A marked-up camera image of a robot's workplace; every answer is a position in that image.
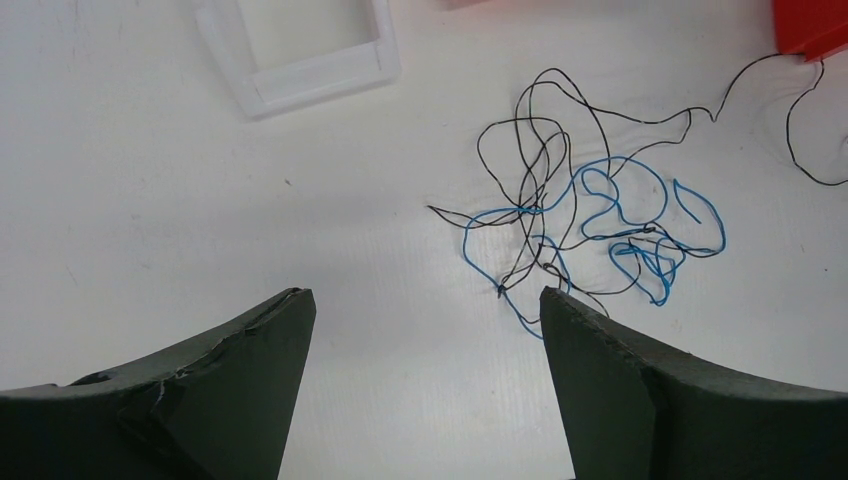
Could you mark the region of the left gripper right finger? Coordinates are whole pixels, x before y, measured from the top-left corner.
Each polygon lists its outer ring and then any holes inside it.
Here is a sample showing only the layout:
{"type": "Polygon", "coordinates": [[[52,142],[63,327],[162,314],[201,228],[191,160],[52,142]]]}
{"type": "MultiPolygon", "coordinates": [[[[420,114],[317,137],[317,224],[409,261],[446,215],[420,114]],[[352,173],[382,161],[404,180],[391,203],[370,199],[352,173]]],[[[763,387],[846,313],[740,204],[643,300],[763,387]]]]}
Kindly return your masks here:
{"type": "Polygon", "coordinates": [[[548,287],[540,320],[580,479],[843,479],[847,396],[693,356],[548,287]]]}

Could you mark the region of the red bin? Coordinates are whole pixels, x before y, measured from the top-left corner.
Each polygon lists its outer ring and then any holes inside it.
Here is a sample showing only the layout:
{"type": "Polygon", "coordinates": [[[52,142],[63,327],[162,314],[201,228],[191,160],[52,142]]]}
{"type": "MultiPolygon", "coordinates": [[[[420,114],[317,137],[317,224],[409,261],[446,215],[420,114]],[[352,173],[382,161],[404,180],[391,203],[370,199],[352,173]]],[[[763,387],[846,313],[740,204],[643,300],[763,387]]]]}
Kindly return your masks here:
{"type": "Polygon", "coordinates": [[[847,49],[847,0],[773,0],[777,51],[824,60],[847,49]]]}

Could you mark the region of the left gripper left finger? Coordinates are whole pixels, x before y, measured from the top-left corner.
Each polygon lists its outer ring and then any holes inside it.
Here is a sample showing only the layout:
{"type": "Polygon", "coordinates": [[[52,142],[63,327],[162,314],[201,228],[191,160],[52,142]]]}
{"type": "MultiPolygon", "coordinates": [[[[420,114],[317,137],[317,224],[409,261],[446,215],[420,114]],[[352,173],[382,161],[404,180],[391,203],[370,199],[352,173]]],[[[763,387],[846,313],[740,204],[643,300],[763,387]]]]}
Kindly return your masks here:
{"type": "Polygon", "coordinates": [[[274,479],[316,319],[287,289],[65,386],[1,394],[5,479],[274,479]]]}

